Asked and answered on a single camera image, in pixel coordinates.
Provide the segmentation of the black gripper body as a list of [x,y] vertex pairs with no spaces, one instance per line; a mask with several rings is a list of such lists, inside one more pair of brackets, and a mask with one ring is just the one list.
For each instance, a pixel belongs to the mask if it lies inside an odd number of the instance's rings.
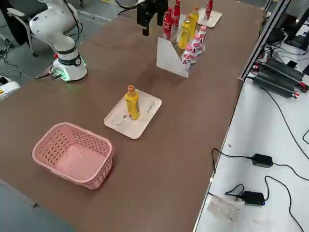
[[145,8],[148,12],[165,12],[168,9],[167,0],[139,0],[138,7]]

